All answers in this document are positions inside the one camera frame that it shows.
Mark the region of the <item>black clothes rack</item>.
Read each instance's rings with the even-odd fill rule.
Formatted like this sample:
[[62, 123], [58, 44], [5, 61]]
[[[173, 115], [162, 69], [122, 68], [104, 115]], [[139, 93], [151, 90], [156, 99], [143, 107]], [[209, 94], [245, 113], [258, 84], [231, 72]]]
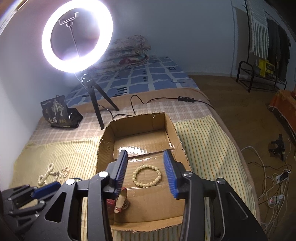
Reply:
[[[263, 1], [245, 1], [248, 23], [248, 50], [245, 61], [240, 61], [236, 82], [251, 90], [277, 91], [287, 87], [287, 67], [290, 60], [290, 38], [280, 22], [264, 8]], [[275, 66], [274, 76], [259, 75], [259, 59]]]

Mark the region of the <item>yellow striped bed sheet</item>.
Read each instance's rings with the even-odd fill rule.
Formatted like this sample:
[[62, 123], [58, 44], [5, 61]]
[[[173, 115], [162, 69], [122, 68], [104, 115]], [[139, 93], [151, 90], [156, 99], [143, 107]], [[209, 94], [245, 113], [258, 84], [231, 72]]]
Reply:
[[39, 177], [53, 164], [54, 171], [69, 168], [69, 177], [89, 179], [104, 170], [126, 148], [130, 169], [126, 172], [128, 209], [114, 215], [111, 232], [114, 240], [178, 240], [183, 205], [175, 200], [162, 178], [155, 189], [158, 204], [148, 190], [136, 192], [130, 182], [132, 169], [151, 162], [164, 170], [161, 151], [170, 148], [184, 166], [203, 179], [224, 178], [255, 217], [259, 217], [254, 184], [246, 162], [231, 138], [211, 115], [174, 122], [160, 113], [159, 129], [140, 138], [117, 138], [113, 123], [105, 129], [88, 128], [83, 123], [75, 130], [51, 128], [41, 123], [14, 163], [10, 187], [36, 186]]

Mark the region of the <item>black gift bag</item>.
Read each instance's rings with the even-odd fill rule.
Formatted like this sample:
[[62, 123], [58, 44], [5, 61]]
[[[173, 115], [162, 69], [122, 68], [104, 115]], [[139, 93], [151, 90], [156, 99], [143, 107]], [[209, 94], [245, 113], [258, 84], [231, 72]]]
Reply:
[[65, 96], [60, 95], [41, 102], [44, 119], [52, 128], [77, 128], [83, 116], [76, 108], [69, 108]]

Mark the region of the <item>black tripod stand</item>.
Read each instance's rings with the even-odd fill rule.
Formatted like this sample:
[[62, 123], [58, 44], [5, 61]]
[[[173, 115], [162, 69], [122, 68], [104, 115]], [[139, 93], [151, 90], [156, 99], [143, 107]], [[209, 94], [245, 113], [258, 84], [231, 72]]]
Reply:
[[81, 77], [78, 77], [78, 75], [76, 73], [74, 73], [74, 75], [75, 75], [76, 79], [79, 81], [79, 83], [83, 86], [83, 88], [87, 91], [87, 93], [91, 99], [97, 120], [99, 122], [99, 125], [100, 125], [101, 129], [103, 130], [105, 128], [105, 124], [104, 124], [99, 107], [102, 107], [103, 109], [106, 109], [106, 110], [108, 110], [108, 109], [101, 106], [100, 104], [98, 104], [95, 90], [97, 90], [97, 92], [100, 93], [101, 96], [103, 96], [103, 98], [114, 108], [114, 110], [119, 111], [120, 110], [119, 107], [107, 95], [107, 93], [99, 86], [99, 84], [97, 84], [95, 82], [95, 80], [90, 76], [90, 74], [84, 73]]

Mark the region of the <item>white power strip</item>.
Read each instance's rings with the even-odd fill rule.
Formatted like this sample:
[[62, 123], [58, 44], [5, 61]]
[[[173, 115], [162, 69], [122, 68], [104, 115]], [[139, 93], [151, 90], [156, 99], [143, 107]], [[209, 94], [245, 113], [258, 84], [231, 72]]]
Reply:
[[269, 206], [275, 206], [277, 204], [279, 204], [281, 202], [282, 199], [284, 199], [284, 195], [280, 194], [278, 196], [273, 196], [271, 198], [269, 198], [269, 200], [267, 201]]

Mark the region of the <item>orange cloth covered box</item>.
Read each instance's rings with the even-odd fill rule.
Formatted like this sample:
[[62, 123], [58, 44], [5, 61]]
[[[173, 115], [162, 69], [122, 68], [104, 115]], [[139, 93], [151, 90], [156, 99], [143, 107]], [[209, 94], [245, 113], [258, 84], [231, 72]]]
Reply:
[[276, 114], [295, 141], [295, 90], [278, 90], [268, 105]]

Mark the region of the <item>blue patterned quilt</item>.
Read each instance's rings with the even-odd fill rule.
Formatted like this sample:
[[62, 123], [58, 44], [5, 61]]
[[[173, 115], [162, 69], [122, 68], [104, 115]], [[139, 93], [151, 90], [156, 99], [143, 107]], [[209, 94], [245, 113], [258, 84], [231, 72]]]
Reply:
[[109, 97], [167, 88], [199, 88], [170, 57], [151, 57], [144, 65], [99, 74], [93, 79]]

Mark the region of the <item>yellow box on rack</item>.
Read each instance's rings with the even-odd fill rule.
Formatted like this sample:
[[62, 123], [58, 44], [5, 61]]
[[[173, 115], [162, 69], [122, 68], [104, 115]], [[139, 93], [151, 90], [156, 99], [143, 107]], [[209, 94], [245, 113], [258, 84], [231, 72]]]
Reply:
[[267, 60], [259, 59], [258, 67], [260, 68], [259, 75], [267, 79], [272, 79], [274, 76], [275, 66]]

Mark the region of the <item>floral folded pillows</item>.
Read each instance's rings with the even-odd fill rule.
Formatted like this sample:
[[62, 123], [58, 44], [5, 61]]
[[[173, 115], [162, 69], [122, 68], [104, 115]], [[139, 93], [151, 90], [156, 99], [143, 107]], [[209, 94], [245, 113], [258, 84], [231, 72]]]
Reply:
[[142, 65], [149, 60], [150, 49], [151, 45], [142, 35], [119, 38], [89, 70], [102, 73]]

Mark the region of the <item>pink checked blanket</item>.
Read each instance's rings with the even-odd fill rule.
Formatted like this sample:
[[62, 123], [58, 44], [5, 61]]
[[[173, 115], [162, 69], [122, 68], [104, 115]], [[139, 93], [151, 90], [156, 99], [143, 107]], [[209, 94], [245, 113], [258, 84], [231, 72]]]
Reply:
[[[119, 111], [100, 108], [105, 126], [111, 121], [146, 113], [167, 113], [173, 122], [202, 118], [214, 113], [207, 96], [195, 88], [168, 88], [114, 97]], [[98, 101], [107, 107], [105, 100]], [[52, 128], [41, 118], [29, 139], [30, 143], [43, 145], [54, 142], [83, 140], [101, 137], [101, 129], [91, 103], [82, 104], [76, 109], [83, 115], [78, 128]]]

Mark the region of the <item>brown cardboard box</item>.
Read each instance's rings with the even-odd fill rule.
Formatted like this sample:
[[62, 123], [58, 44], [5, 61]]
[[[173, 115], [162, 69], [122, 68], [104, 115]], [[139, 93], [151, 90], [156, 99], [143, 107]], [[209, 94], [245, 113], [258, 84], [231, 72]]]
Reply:
[[98, 147], [96, 171], [100, 172], [126, 150], [128, 163], [123, 186], [129, 206], [112, 217], [113, 230], [152, 232], [181, 224], [183, 200], [170, 192], [164, 151], [190, 170], [176, 129], [166, 113], [140, 114], [111, 121]]

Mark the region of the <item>black floor gadget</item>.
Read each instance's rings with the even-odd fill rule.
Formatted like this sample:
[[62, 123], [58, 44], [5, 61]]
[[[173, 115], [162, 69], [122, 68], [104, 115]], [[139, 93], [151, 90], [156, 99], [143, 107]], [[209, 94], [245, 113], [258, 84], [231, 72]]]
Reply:
[[285, 154], [285, 142], [283, 141], [282, 134], [279, 134], [278, 139], [270, 142], [273, 145], [273, 148], [268, 149], [268, 151], [280, 158], [281, 161], [284, 161]]

